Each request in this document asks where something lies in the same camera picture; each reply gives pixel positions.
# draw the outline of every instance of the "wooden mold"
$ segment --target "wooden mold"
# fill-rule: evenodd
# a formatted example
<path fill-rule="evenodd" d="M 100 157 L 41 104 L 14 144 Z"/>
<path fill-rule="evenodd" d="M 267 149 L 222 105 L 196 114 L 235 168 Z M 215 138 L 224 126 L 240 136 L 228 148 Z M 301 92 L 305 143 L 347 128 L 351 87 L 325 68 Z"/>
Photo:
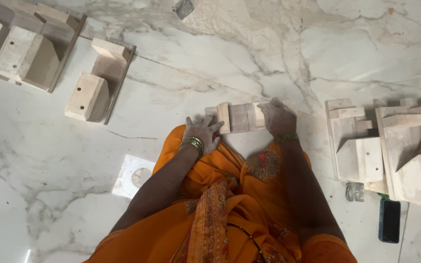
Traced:
<path fill-rule="evenodd" d="M 389 197 L 421 205 L 421 98 L 375 111 Z"/>
<path fill-rule="evenodd" d="M 107 124 L 136 46 L 116 39 L 92 40 L 99 53 L 91 73 L 81 73 L 68 100 L 65 115 Z"/>
<path fill-rule="evenodd" d="M 266 129 L 264 124 L 264 114 L 258 107 L 258 105 L 266 103 L 269 102 L 247 103 L 230 106 L 227 103 L 221 103 L 217 107 L 205 108 L 205 114 L 214 116 L 211 125 L 219 122 L 220 120 L 225 122 L 224 127 L 222 127 L 217 134 L 255 132 Z M 282 101 L 282 103 L 293 112 L 297 112 L 297 108 L 293 101 L 285 100 Z"/>
<path fill-rule="evenodd" d="M 11 29 L 0 51 L 0 75 L 45 89 L 58 67 L 50 40 L 20 27 Z"/>
<path fill-rule="evenodd" d="M 52 77 L 50 82 L 43 81 L 39 85 L 27 82 L 49 93 L 53 92 L 85 20 L 85 15 L 61 6 L 52 8 L 43 4 L 32 5 L 22 0 L 14 0 L 9 4 L 0 1 L 0 23 L 3 26 L 10 29 L 22 28 L 40 34 L 52 43 L 58 66 L 54 74 L 50 72 L 49 76 Z M 10 79 L 11 82 L 17 80 L 17 77 Z"/>

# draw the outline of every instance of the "hand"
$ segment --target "hand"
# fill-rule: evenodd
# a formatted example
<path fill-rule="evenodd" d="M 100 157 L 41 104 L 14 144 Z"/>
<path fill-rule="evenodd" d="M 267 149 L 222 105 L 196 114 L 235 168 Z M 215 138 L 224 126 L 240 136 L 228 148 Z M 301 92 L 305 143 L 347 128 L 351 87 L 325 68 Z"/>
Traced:
<path fill-rule="evenodd" d="M 203 155 L 215 151 L 220 142 L 220 137 L 217 137 L 214 141 L 212 141 L 212 135 L 224 125 L 224 122 L 221 121 L 211 127 L 208 127 L 211 121 L 212 115 L 207 115 L 206 118 L 204 118 L 204 121 L 198 117 L 196 118 L 196 122 L 194 124 L 191 122 L 190 117 L 186 117 L 186 129 L 184 130 L 183 139 L 188 137 L 198 137 L 201 139 L 204 143 Z"/>
<path fill-rule="evenodd" d="M 264 114 L 267 130 L 274 138 L 279 135 L 297 132 L 297 115 L 285 106 L 278 98 L 269 103 L 258 105 Z"/>

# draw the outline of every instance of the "wooden board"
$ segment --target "wooden board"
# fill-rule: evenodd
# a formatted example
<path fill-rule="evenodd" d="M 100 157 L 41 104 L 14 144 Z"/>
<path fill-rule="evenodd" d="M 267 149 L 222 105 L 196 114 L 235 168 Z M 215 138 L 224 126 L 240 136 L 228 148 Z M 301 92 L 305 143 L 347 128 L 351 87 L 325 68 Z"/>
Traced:
<path fill-rule="evenodd" d="M 102 123 L 104 125 L 108 124 L 108 121 L 113 111 L 113 107 L 116 102 L 116 98 L 120 92 L 121 85 L 123 84 L 124 77 L 128 71 L 129 64 L 133 57 L 134 51 L 136 50 L 135 45 L 122 42 L 120 40 L 110 38 L 108 42 L 114 43 L 116 45 L 121 45 L 126 48 L 129 52 L 129 57 L 127 61 L 123 59 L 116 59 L 113 57 L 105 56 L 99 54 L 97 60 L 92 68 L 91 74 L 96 75 L 100 78 L 105 79 L 108 82 L 108 91 L 110 94 L 110 103 L 108 104 L 108 109 L 105 112 Z"/>
<path fill-rule="evenodd" d="M 296 112 L 295 103 L 289 100 L 282 101 L 284 105 L 288 106 L 291 110 Z M 240 105 L 228 106 L 228 117 L 230 123 L 230 133 L 241 133 L 260 131 L 266 129 L 264 123 L 264 115 L 260 108 L 256 108 L 260 103 L 247 103 Z M 211 124 L 218 122 L 217 107 L 205 108 L 206 115 L 212 115 L 213 119 Z"/>

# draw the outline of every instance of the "phone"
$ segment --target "phone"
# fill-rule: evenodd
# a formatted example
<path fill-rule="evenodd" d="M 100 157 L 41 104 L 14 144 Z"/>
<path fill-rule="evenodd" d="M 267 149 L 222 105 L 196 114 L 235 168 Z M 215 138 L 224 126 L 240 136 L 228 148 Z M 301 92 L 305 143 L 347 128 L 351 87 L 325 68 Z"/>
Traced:
<path fill-rule="evenodd" d="M 401 203 L 382 199 L 379 209 L 379 240 L 386 243 L 399 243 Z"/>

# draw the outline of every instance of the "saree fabric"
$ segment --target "saree fabric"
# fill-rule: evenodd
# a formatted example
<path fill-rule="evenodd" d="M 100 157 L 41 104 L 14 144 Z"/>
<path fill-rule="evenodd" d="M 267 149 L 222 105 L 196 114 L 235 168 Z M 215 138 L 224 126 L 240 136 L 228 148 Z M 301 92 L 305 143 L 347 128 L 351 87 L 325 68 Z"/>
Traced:
<path fill-rule="evenodd" d="M 168 135 L 153 173 L 178 152 L 184 129 Z M 355 263 L 336 236 L 313 236 L 300 247 L 283 163 L 275 144 L 243 161 L 220 143 L 194 164 L 171 206 L 109 234 L 85 262 Z"/>

